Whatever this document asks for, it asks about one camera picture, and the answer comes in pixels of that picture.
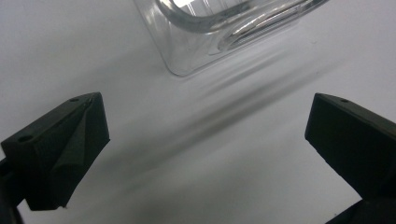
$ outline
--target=screw hole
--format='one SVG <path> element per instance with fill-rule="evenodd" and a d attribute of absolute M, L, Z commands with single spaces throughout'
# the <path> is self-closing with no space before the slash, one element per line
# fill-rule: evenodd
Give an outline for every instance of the screw hole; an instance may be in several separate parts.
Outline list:
<path fill-rule="evenodd" d="M 26 136 L 20 137 L 20 138 L 18 139 L 18 142 L 20 142 L 20 143 L 27 142 L 27 141 L 29 141 L 29 140 L 32 139 L 32 138 L 33 138 L 32 135 L 26 135 Z"/>

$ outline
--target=black 3d-printed part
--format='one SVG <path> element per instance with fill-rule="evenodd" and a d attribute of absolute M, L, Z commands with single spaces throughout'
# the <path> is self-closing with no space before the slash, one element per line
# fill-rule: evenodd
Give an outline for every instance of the black 3d-printed part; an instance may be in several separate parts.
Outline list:
<path fill-rule="evenodd" d="M 59 105 L 1 143 L 32 210 L 65 207 L 109 141 L 99 92 Z"/>
<path fill-rule="evenodd" d="M 305 138 L 364 200 L 396 196 L 396 124 L 317 93 Z"/>

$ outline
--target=white tabletop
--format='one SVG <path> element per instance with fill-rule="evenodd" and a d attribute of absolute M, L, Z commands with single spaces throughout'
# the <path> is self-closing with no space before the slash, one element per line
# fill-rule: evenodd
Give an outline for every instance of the white tabletop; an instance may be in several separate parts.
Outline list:
<path fill-rule="evenodd" d="M 360 196 L 304 140 L 313 96 L 396 121 L 395 23 L 396 1 L 331 0 L 179 78 L 132 0 L 1 1 L 0 140 L 92 91 L 111 137 L 67 208 L 23 202 L 25 223 L 325 223 Z"/>

